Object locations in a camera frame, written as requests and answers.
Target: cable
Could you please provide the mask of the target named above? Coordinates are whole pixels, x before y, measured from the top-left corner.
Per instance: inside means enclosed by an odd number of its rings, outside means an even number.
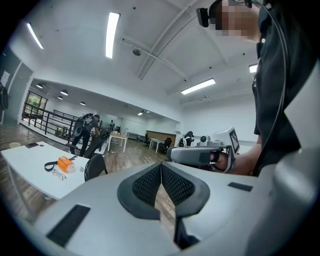
[[[265,140],[265,143],[263,145],[263,148],[261,150],[261,154],[255,164],[255,167],[252,171],[252,175],[253,176],[258,176],[260,174],[260,170],[259,170],[259,166],[261,164],[261,162],[263,161],[267,150],[268,150],[268,146],[270,144],[270,142],[272,141],[273,137],[275,136],[275,133],[279,127],[279,124],[281,122],[282,116],[284,114],[284,107],[285,107],[285,99],[286,99],[286,94],[287,94],[287,80],[289,78],[289,51],[288,51],[288,46],[287,46],[287,42],[285,39],[285,35],[283,30],[281,29],[281,26],[279,24],[279,22],[273,17],[273,15],[271,14],[271,12],[268,10],[268,8],[266,8],[263,4],[261,4],[260,2],[256,1],[256,0],[252,0],[252,3],[254,3],[257,7],[261,7],[263,8],[268,15],[270,16],[278,34],[280,37],[280,42],[281,42],[281,46],[282,46],[282,55],[283,55],[283,67],[284,67],[284,81],[283,81],[283,88],[282,88],[282,93],[281,93],[281,98],[280,98],[280,103],[279,103],[279,108],[278,111],[276,113],[272,128],[269,132],[268,137]]]

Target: smartphone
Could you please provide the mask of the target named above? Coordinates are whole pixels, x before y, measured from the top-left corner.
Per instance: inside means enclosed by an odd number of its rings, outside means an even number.
[[[33,142],[33,143],[29,143],[29,144],[27,144],[27,145],[25,145],[25,146],[26,146],[28,149],[31,149],[31,148],[33,148],[33,147],[39,146],[39,144]]]

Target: railing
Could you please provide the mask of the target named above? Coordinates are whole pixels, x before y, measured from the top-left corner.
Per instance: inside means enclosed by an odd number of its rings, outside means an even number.
[[[72,141],[73,129],[75,122],[78,119],[78,117],[76,118],[73,115],[70,116],[72,116],[72,118],[67,117],[66,114],[58,114],[58,111],[51,112],[29,103],[24,103],[21,119],[28,123],[28,126],[31,125],[40,129],[41,131],[44,131],[45,135],[54,135],[60,139],[66,140],[69,144],[70,141]],[[90,135],[88,145],[91,143],[91,141],[92,136]]]

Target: recessed ceiling light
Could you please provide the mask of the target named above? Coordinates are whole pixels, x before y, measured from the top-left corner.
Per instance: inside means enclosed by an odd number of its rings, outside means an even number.
[[[44,49],[44,47],[42,46],[42,44],[40,43],[39,39],[37,38],[35,32],[34,32],[34,29],[32,28],[32,26],[30,25],[30,23],[27,23],[26,25],[31,33],[31,35],[33,36],[34,40],[36,41],[36,43],[38,44],[38,46],[41,48],[41,49]]]
[[[199,84],[197,84],[195,86],[192,86],[192,87],[190,87],[188,89],[185,89],[181,93],[183,95],[186,95],[186,94],[192,93],[192,92],[194,92],[196,90],[202,89],[204,87],[214,85],[215,83],[216,83],[216,81],[213,78],[211,78],[211,79],[209,79],[207,81],[201,82],[201,83],[199,83]]]
[[[60,91],[61,94],[68,96],[68,91],[66,89],[63,89]]]
[[[108,25],[106,28],[105,37],[105,56],[112,59],[112,53],[114,50],[114,41],[117,30],[118,21],[120,18],[119,13],[110,12],[108,18]]]
[[[250,66],[249,66],[250,73],[255,73],[255,72],[257,72],[257,67],[258,67],[258,64],[250,65]]]

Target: black chair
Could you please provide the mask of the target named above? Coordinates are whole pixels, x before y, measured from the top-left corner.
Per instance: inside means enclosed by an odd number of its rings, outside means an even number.
[[[105,160],[101,154],[95,154],[85,165],[84,181],[98,177],[102,171],[108,174]]]
[[[166,138],[166,140],[164,141],[164,144],[160,144],[158,150],[160,150],[163,153],[167,153],[168,148],[170,148],[171,145],[171,138]]]
[[[91,141],[89,147],[84,152],[83,157],[84,158],[92,158],[92,156],[95,154],[95,151],[99,149],[103,143],[107,141],[107,139],[110,136],[110,132],[108,130],[100,131],[100,135],[95,137],[93,141]],[[75,150],[79,150],[77,146],[71,145],[71,144],[65,144],[69,148],[74,148]]]
[[[150,139],[148,138],[148,133],[145,134],[144,143],[145,143],[145,145],[143,145],[143,147],[150,146]]]

